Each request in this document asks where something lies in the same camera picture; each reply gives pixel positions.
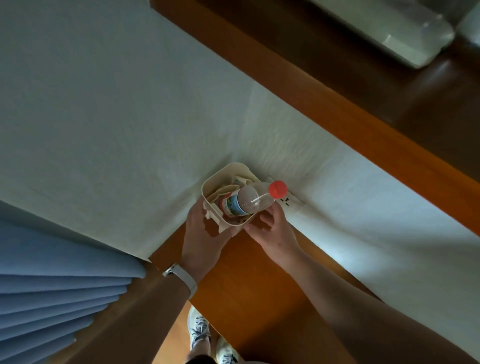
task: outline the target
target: power socket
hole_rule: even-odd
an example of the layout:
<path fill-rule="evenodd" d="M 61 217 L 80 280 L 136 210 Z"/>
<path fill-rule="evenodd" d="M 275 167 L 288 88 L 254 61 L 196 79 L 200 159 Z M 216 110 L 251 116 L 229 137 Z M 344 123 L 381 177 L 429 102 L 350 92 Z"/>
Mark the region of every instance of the power socket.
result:
<path fill-rule="evenodd" d="M 274 180 L 272 177 L 268 176 L 266 178 L 266 182 L 272 183 L 276 180 Z M 282 206 L 282 208 L 290 213 L 293 214 L 300 210 L 303 206 L 305 206 L 305 203 L 300 200 L 298 197 L 296 197 L 292 192 L 288 191 L 287 195 L 284 198 L 279 198 L 277 202 Z"/>

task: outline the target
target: white sneaker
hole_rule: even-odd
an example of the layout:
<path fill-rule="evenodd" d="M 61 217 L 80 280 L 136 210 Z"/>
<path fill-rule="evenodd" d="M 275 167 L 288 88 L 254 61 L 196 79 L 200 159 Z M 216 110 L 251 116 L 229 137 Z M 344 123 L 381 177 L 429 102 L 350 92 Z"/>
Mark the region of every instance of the white sneaker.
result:
<path fill-rule="evenodd" d="M 234 364 L 238 363 L 239 354 L 231 347 L 224 338 L 220 337 L 216 344 L 216 361 L 218 364 Z"/>
<path fill-rule="evenodd" d="M 188 312 L 187 326 L 190 334 L 190 350 L 193 349 L 198 341 L 210 339 L 208 321 L 205 320 L 205 317 L 203 317 L 193 306 Z"/>

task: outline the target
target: hand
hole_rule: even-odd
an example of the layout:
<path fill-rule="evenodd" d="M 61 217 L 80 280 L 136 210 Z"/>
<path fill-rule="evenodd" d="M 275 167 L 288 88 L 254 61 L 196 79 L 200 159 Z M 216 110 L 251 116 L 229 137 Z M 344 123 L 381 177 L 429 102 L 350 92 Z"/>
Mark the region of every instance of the hand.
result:
<path fill-rule="evenodd" d="M 232 237 L 231 228 L 214 238 L 206 232 L 203 205 L 204 198 L 200 196 L 188 212 L 187 231 L 180 260 L 180 267 L 197 283 L 215 266 L 223 247 Z"/>
<path fill-rule="evenodd" d="M 245 231 L 262 246 L 270 259 L 289 272 L 298 259 L 304 258 L 306 254 L 300 248 L 282 207 L 274 202 L 266 211 L 269 214 L 260 215 L 260 220 L 271 229 L 260 230 L 256 226 L 247 224 L 244 227 Z"/>

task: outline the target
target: person's right hand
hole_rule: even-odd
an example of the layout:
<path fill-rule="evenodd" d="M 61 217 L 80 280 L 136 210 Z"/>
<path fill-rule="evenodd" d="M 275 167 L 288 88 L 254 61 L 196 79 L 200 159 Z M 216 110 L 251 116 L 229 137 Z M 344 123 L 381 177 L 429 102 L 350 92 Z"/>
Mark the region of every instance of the person's right hand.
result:
<path fill-rule="evenodd" d="M 300 248 L 292 227 L 278 202 L 274 202 L 266 211 L 269 214 L 260 215 L 260 220 L 271 229 L 259 229 L 247 224 L 244 227 L 245 231 L 262 246 L 270 259 L 288 272 L 299 258 L 305 256 L 305 253 Z"/>

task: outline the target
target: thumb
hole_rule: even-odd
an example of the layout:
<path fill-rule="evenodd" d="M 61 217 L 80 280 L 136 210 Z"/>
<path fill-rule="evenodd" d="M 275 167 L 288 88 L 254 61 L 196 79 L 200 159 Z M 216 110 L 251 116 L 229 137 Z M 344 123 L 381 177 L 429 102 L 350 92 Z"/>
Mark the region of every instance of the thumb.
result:
<path fill-rule="evenodd" d="M 223 248 L 227 241 L 230 240 L 230 238 L 234 234 L 235 228 L 228 228 L 226 230 L 223 230 L 221 233 L 219 233 L 216 237 L 215 240 L 217 243 Z"/>
<path fill-rule="evenodd" d="M 243 228 L 252 239 L 254 239 L 260 245 L 263 245 L 266 231 L 260 230 L 258 227 L 253 226 L 252 224 L 246 224 Z"/>

